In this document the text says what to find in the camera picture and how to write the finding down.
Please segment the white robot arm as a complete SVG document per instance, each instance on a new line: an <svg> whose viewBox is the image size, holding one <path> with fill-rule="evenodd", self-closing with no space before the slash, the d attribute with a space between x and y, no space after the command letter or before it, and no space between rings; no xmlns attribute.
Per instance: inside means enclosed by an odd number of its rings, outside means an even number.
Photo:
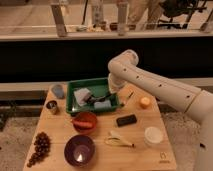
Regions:
<svg viewBox="0 0 213 171"><path fill-rule="evenodd" d="M193 171L213 171L213 93L140 69L138 62L131 49L108 62L110 92L118 92L129 82L197 122L201 130Z"/></svg>

